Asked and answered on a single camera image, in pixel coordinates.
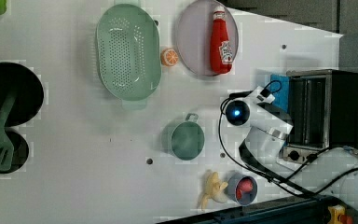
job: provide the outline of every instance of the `green colander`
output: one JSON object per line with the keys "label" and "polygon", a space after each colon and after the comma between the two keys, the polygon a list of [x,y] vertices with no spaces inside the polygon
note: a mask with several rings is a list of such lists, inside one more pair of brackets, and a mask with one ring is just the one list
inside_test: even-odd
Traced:
{"label": "green colander", "polygon": [[98,61],[104,86],[125,102],[144,101],[161,78],[158,29],[139,7],[109,8],[97,27]]}

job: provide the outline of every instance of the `pot handle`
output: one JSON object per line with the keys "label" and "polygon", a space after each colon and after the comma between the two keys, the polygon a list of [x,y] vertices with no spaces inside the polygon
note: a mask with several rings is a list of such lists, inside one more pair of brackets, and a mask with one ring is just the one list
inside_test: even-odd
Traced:
{"label": "pot handle", "polygon": [[188,113],[186,116],[186,121],[197,122],[198,119],[199,119],[199,115],[197,114]]}

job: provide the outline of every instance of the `red ketchup bottle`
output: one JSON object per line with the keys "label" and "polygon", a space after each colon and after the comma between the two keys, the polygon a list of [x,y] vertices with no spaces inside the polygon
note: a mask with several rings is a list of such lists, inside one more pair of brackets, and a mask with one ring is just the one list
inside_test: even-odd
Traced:
{"label": "red ketchup bottle", "polygon": [[213,14],[211,35],[211,68],[217,74],[225,74],[231,70],[232,49],[229,45],[225,21],[225,8],[216,7]]}

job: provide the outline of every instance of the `orange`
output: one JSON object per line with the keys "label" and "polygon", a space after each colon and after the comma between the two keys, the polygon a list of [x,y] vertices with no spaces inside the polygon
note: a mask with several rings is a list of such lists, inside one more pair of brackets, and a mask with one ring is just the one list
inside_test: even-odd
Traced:
{"label": "orange", "polygon": [[165,66],[174,66],[178,61],[179,57],[174,49],[165,49],[161,52],[161,62]]}

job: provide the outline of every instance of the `white countertop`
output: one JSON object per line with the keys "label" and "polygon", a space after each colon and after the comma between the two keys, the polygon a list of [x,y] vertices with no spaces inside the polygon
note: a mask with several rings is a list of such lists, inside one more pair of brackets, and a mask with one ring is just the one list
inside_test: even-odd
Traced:
{"label": "white countertop", "polygon": [[[240,33],[231,73],[197,77],[181,63],[163,67],[146,109],[129,112],[97,72],[96,25],[115,1],[8,2],[0,17],[0,60],[32,67],[47,97],[40,113],[18,128],[31,146],[29,160],[18,172],[0,175],[0,224],[136,224],[199,214],[206,171],[227,178],[241,170],[220,158],[221,99],[265,85],[272,73],[338,65],[340,35],[231,10]],[[173,46],[174,21],[191,2],[140,2],[159,21],[161,47]],[[199,113],[206,143],[201,156],[181,162],[166,153],[161,132],[190,111]],[[255,203],[287,196],[245,173],[257,178]],[[207,212],[233,206],[210,201]]]}

